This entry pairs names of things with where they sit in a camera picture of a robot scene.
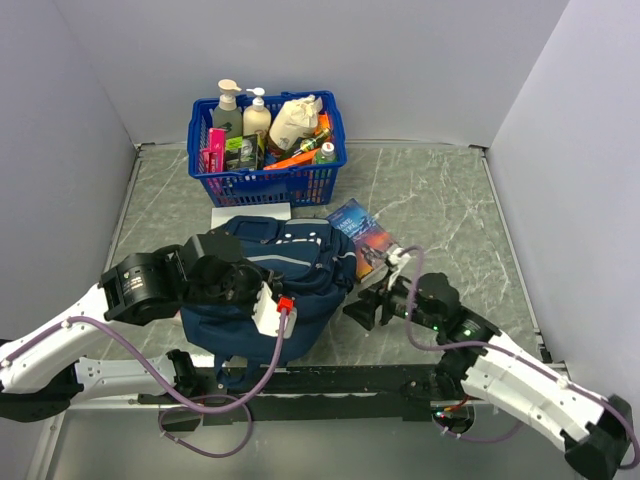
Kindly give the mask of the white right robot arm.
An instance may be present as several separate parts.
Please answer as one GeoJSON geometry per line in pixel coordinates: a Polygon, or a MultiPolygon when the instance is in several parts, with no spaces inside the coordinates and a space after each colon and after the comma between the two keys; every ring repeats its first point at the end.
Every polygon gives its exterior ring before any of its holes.
{"type": "Polygon", "coordinates": [[[411,288],[406,277],[361,291],[344,313],[367,330],[392,318],[429,328],[444,354],[431,381],[448,399],[484,400],[530,426],[586,479],[611,479],[633,445],[632,411],[617,395],[586,391],[520,348],[504,331],[462,305],[443,273],[411,288]]]}

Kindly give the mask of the blue Jane Eyre book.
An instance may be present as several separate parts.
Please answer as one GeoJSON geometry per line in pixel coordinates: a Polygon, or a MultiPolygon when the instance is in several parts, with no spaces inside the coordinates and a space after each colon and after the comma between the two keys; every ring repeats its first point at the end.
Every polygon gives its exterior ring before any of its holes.
{"type": "Polygon", "coordinates": [[[360,282],[381,268],[386,254],[399,246],[394,237],[354,198],[329,214],[327,220],[353,241],[356,278],[360,282]]]}

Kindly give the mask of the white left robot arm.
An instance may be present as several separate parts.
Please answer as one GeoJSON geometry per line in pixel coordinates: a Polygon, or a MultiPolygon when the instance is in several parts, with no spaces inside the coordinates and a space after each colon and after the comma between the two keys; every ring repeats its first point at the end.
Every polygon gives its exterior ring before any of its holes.
{"type": "Polygon", "coordinates": [[[279,274],[245,257],[226,231],[192,236],[183,245],[127,256],[101,275],[71,307],[33,332],[1,344],[1,416],[20,423],[54,417],[70,406],[127,394],[164,395],[198,413],[198,387],[188,353],[145,358],[123,333],[169,319],[185,306],[232,306],[261,335],[276,339],[262,379],[232,407],[266,385],[280,359],[291,299],[279,294],[279,274]]]}

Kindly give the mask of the navy blue student backpack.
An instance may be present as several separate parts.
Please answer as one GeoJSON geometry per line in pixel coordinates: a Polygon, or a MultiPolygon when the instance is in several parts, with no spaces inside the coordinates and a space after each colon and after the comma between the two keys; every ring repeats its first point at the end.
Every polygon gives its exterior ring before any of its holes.
{"type": "MultiPolygon", "coordinates": [[[[235,216],[220,228],[241,241],[244,255],[283,274],[283,292],[297,320],[284,339],[278,364],[304,356],[356,283],[353,241],[328,220],[235,216]]],[[[193,306],[180,311],[187,340],[214,355],[218,383],[239,386],[271,362],[276,339],[261,335],[249,313],[234,306],[193,306]]]]}

